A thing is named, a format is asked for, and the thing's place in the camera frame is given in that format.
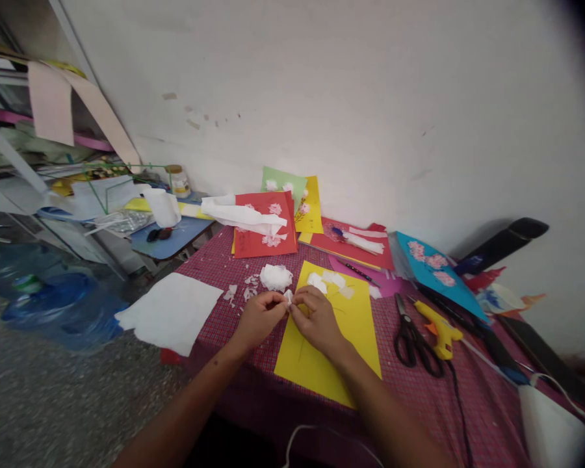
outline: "plastic water bottle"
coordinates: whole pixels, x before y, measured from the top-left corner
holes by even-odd
[[[9,328],[36,333],[85,356],[122,332],[114,315],[127,303],[86,274],[68,273],[45,282],[27,275],[15,282],[15,289],[20,297],[2,314]]]
[[[62,258],[43,244],[0,244],[0,296],[15,299],[20,293],[13,282],[27,274],[42,280],[67,273]]]

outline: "green paper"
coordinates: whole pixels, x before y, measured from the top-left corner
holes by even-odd
[[[306,189],[307,179],[292,175],[288,172],[280,171],[270,167],[264,166],[262,168],[262,188],[261,192],[267,192],[267,181],[274,181],[278,188],[276,191],[284,190],[284,185],[292,184],[292,200],[294,201],[294,213],[297,213],[301,199],[304,197],[304,190]]]

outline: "hand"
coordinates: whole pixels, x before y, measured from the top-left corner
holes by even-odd
[[[267,291],[250,298],[240,316],[239,326],[228,345],[241,354],[249,354],[260,346],[286,315],[288,300],[283,294]]]
[[[307,306],[308,317],[297,307],[299,304]],[[291,315],[301,334],[328,359],[348,348],[350,343],[340,332],[332,303],[314,286],[304,286],[296,292]]]

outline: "pen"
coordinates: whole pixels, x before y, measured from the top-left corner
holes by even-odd
[[[381,287],[381,285],[377,284],[377,281],[375,281],[374,279],[372,279],[370,276],[368,276],[367,274],[362,273],[360,270],[358,270],[356,267],[354,267],[353,265],[351,265],[350,263],[347,263],[344,260],[340,260],[339,258],[336,258],[336,260],[338,260],[340,263],[342,263],[344,266],[346,266],[347,268],[349,268],[350,270],[353,270],[355,273],[359,274],[362,278],[364,278],[367,281],[370,281],[371,283],[373,283],[375,286],[377,287]]]

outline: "red greeting card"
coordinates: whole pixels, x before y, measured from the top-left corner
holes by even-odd
[[[289,192],[262,192],[236,195],[236,204],[251,205],[263,215],[278,215],[288,220],[275,236],[264,236],[251,231],[234,230],[234,258],[266,257],[297,252],[293,221],[293,197]]]

